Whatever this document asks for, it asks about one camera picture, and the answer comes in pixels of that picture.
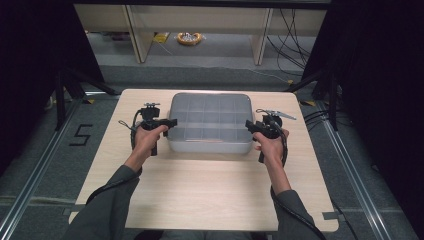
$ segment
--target person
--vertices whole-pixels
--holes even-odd
[[[105,186],[112,186],[107,190],[100,191],[89,204],[87,204],[73,219],[62,239],[121,239],[125,229],[128,215],[130,198],[139,182],[144,162],[150,157],[151,149],[160,138],[160,133],[168,130],[166,126],[159,126],[151,131],[138,127],[135,135],[135,147],[122,166],[113,174]],[[271,188],[275,193],[274,202],[278,218],[278,239],[319,239],[317,235],[305,224],[289,214],[282,206],[297,213],[313,225],[313,219],[306,211],[299,195],[291,189],[289,180],[281,161],[283,146],[281,137],[268,139],[261,133],[253,134],[260,146],[255,149],[264,154],[264,165],[267,168]],[[191,232],[192,236],[205,237],[205,233],[199,231]],[[234,239],[249,239],[245,233],[234,234]],[[178,231],[165,231],[162,239],[184,239],[178,238]]]

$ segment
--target light wood surface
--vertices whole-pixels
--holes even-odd
[[[179,92],[224,93],[189,90],[125,90],[112,115],[76,204],[105,184],[131,152],[130,124],[145,102],[160,102],[160,118],[167,118],[173,96]],[[321,231],[335,231],[336,220],[324,220],[333,212],[308,131],[295,95],[271,92],[231,92],[250,97],[252,111],[279,110],[297,118],[283,119],[290,131],[286,172]],[[261,120],[261,114],[255,113]],[[167,139],[158,142],[158,155],[143,166],[140,184],[131,199],[126,227],[146,229],[199,229],[275,231],[277,218],[269,195],[266,168],[259,152],[248,154],[177,153]]]

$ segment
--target gray plastic bin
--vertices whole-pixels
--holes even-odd
[[[172,99],[168,141],[176,152],[247,153],[252,134],[245,127],[253,121],[250,98],[244,94],[178,93]]]

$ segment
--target gray carpet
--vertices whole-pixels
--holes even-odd
[[[287,84],[275,77],[257,74],[248,70],[224,68],[160,68],[160,67],[116,67],[102,66],[102,72],[110,87],[116,90],[125,88],[162,88],[162,89],[216,89],[249,91],[282,91]],[[289,77],[279,71],[261,71],[276,75],[283,80]],[[97,89],[84,85],[87,91]],[[311,100],[313,84],[297,92],[299,100]],[[64,211],[72,206],[78,196],[85,176],[90,168],[97,147],[116,106],[117,99],[109,96],[95,97],[93,104],[82,104],[72,118],[65,136],[60,143],[53,161],[37,188],[30,206],[26,209],[12,239],[57,239],[67,227],[68,216]],[[318,109],[301,106],[304,115]],[[346,115],[338,113],[338,120],[348,124]],[[84,139],[74,135],[81,124],[90,124],[80,133],[90,135],[85,146],[70,146],[82,143]],[[39,128],[33,133],[25,151],[15,159],[0,178],[0,214],[4,216],[10,207],[10,199],[15,197],[26,182],[28,174],[35,166],[55,127],[55,109],[46,112],[40,120]],[[389,227],[393,239],[418,239],[407,219],[391,195],[378,172],[371,169],[372,161],[361,144],[355,129],[339,124],[339,133],[354,159],[364,182],[378,209]],[[376,239],[356,198],[339,157],[322,123],[310,131],[311,140],[321,166],[330,196],[345,212],[359,239]],[[133,239],[136,229],[126,229],[124,239]],[[335,233],[326,233],[328,239],[354,239],[345,222]]]

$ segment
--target hand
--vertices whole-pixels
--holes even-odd
[[[283,129],[283,134],[287,138],[289,131]],[[264,154],[264,164],[268,170],[274,193],[278,195],[281,192],[290,190],[290,182],[281,162],[284,151],[281,137],[268,139],[260,132],[255,132],[253,137],[261,144],[261,146],[256,146],[255,149],[262,151]]]
[[[156,142],[160,139],[160,133],[167,130],[168,127],[165,125],[161,125],[151,131],[137,127],[135,147],[125,165],[138,172],[146,159],[150,157],[152,148],[156,146]]]
[[[283,129],[283,134],[287,138],[289,136],[289,131]],[[255,132],[253,137],[261,144],[261,146],[256,146],[255,149],[262,151],[264,154],[265,165],[277,164],[278,166],[283,166],[281,163],[281,158],[283,156],[283,144],[281,142],[281,137],[268,139],[260,132]]]

